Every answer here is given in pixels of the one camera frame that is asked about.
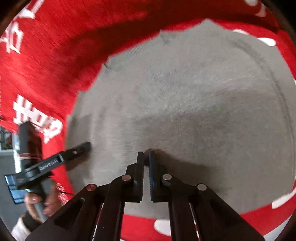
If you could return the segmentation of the person's left hand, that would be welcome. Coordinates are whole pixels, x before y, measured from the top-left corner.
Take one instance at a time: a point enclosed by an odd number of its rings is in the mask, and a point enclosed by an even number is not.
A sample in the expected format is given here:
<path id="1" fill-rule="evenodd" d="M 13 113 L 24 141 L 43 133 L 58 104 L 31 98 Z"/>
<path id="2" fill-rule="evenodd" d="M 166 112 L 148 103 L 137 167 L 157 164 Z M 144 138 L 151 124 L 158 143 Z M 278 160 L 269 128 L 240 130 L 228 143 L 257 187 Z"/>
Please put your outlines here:
<path id="1" fill-rule="evenodd" d="M 62 203 L 59 199 L 59 190 L 54 182 L 51 186 L 51 191 L 45 200 L 34 192 L 29 192 L 25 195 L 25 206 L 31 217 L 43 223 L 46 219 L 57 212 Z"/>

